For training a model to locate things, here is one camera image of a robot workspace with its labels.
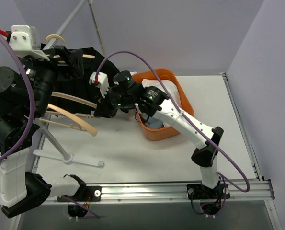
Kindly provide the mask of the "wooden hanger for black skirt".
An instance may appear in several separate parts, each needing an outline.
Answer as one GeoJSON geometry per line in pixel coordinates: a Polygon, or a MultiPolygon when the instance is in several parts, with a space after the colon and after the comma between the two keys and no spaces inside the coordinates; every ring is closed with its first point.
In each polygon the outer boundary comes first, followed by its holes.
{"type": "MultiPolygon", "coordinates": [[[[62,44],[61,45],[54,45],[54,46],[52,46],[52,48],[55,46],[65,46],[65,43],[66,43],[65,39],[62,36],[57,35],[57,34],[48,35],[46,37],[46,44],[48,45],[48,42],[50,42],[53,39],[56,39],[57,41],[61,41],[62,44]]],[[[95,61],[95,55],[86,53],[86,51],[88,51],[88,50],[86,50],[84,48],[81,48],[81,49],[83,50],[83,66],[84,66],[84,68],[91,66],[95,61]]]]}

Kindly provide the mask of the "wooden hanger for denim skirt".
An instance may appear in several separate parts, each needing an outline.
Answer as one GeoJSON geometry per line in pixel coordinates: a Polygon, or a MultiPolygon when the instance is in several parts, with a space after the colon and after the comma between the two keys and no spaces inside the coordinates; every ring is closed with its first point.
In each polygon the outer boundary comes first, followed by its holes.
{"type": "Polygon", "coordinates": [[[55,122],[55,121],[51,121],[51,120],[47,120],[47,119],[43,119],[43,118],[39,118],[38,120],[42,123],[51,123],[51,124],[55,124],[55,125],[59,125],[59,126],[63,126],[63,127],[67,127],[67,128],[71,128],[71,129],[75,129],[75,130],[79,130],[79,131],[83,131],[83,132],[88,132],[90,133],[93,137],[97,135],[97,130],[96,128],[94,128],[92,125],[90,125],[89,123],[87,123],[86,121],[82,120],[80,117],[78,117],[75,114],[72,114],[62,108],[59,108],[55,105],[52,104],[48,104],[48,108],[52,109],[53,111],[55,111],[57,113],[57,115],[61,115],[64,117],[67,117],[68,119],[72,120],[74,123],[76,123],[77,125],[67,125],[67,124],[63,124],[63,123],[59,123],[59,122],[55,122]]]}

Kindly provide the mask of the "black skirt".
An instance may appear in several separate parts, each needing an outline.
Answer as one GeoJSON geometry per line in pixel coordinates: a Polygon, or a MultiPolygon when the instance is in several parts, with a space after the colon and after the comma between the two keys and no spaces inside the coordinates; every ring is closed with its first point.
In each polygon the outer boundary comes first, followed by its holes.
{"type": "Polygon", "coordinates": [[[116,115],[117,111],[106,106],[103,101],[99,102],[101,96],[99,88],[94,85],[89,85],[91,74],[96,72],[100,63],[104,60],[104,56],[93,47],[86,47],[82,50],[84,54],[94,56],[94,58],[83,58],[83,78],[57,82],[54,91],[73,95],[92,103],[99,104],[100,109],[97,110],[87,105],[58,97],[52,97],[50,103],[71,113],[90,114],[92,111],[95,111],[95,114],[99,117],[112,118],[116,115]]]}

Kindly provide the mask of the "wooden hanger for white skirt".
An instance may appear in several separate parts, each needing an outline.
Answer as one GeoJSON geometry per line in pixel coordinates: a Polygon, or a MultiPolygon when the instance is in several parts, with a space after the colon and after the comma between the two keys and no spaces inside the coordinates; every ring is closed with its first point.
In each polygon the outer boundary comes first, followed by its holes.
{"type": "Polygon", "coordinates": [[[96,103],[60,92],[52,93],[50,103],[71,113],[90,114],[97,108],[96,103]]]}

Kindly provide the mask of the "blue denim skirt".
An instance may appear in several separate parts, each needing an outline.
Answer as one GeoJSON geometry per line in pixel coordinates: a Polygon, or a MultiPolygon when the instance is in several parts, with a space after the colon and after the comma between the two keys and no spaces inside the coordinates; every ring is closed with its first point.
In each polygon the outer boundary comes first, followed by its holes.
{"type": "Polygon", "coordinates": [[[148,117],[147,114],[140,115],[144,125],[150,129],[160,129],[164,127],[164,124],[161,120],[155,119],[153,117],[148,117]]]}

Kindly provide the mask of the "white pleated skirt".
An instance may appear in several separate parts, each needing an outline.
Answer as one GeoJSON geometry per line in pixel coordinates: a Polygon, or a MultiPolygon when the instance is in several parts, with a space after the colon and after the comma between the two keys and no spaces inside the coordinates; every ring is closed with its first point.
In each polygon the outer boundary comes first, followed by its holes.
{"type": "MultiPolygon", "coordinates": [[[[177,89],[177,86],[170,80],[162,80],[161,81],[166,89],[169,91],[170,95],[174,99],[174,101],[177,103],[179,107],[181,107],[181,100],[180,100],[180,95],[177,89]]],[[[158,80],[148,80],[148,79],[143,79],[142,80],[142,85],[144,88],[150,87],[150,86],[155,86],[159,88],[161,91],[165,92],[164,88],[161,86],[158,80]]],[[[164,127],[169,127],[170,125],[163,122],[164,127]]]]}

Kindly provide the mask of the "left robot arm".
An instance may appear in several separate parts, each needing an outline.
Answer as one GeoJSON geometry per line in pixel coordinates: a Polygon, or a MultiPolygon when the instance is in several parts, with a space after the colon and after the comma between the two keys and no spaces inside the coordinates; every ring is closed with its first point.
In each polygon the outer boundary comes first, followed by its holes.
{"type": "Polygon", "coordinates": [[[45,114],[56,83],[84,74],[82,49],[56,46],[44,54],[45,60],[30,54],[19,58],[30,91],[21,74],[0,67],[0,205],[9,218],[40,206],[49,197],[81,201],[88,195],[85,182],[76,175],[46,181],[26,170],[33,134],[40,129],[34,120],[45,114]]]}

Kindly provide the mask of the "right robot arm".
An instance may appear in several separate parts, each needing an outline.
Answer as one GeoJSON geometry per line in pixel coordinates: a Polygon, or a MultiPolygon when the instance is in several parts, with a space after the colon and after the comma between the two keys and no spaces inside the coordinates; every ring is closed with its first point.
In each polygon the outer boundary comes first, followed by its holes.
{"type": "Polygon", "coordinates": [[[95,115],[111,117],[118,109],[136,109],[138,113],[160,120],[183,134],[195,146],[191,159],[200,167],[202,193],[214,197],[219,192],[217,153],[224,130],[200,122],[179,107],[161,81],[160,88],[145,85],[135,81],[129,71],[122,71],[114,76],[113,83],[109,84],[107,74],[91,74],[89,84],[100,90],[95,115]]]}

